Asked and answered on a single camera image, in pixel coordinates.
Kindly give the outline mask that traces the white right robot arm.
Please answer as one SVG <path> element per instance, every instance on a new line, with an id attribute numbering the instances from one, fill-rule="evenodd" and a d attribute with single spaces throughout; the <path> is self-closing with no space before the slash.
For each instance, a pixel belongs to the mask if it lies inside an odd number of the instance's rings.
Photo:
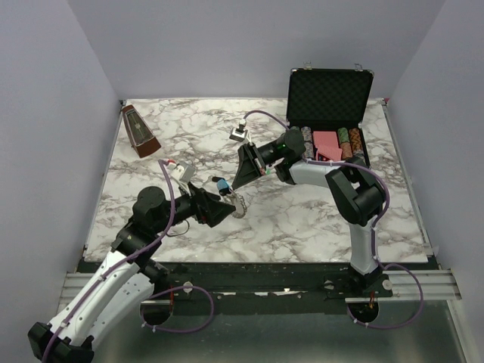
<path id="1" fill-rule="evenodd" d="M 388 189 L 357 157 L 347 162 L 318 162 L 304 158 L 305 151 L 303 134 L 296 129 L 288 129 L 260 147 L 246 141 L 237 150 L 238 168 L 231 186 L 241 188 L 274 166 L 283 183 L 328 188 L 340 215 L 349 225 L 349 290 L 356 296 L 365 296 L 375 288 L 375 281 L 382 274 L 377 257 L 376 224 L 388 207 Z"/>

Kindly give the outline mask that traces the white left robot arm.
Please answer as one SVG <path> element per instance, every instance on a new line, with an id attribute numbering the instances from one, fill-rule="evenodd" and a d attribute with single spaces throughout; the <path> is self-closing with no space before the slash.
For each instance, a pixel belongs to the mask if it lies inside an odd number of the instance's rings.
<path id="1" fill-rule="evenodd" d="M 235 210 L 193 185 L 180 197 L 167 197 L 156 186 L 141 190 L 132 217 L 90 280 L 48 323 L 30 328 L 34 356 L 42 362 L 92 361 L 101 341 L 130 310 L 143 299 L 162 297 L 169 288 L 168 271 L 151 257 L 171 226 L 195 218 L 212 228 Z"/>

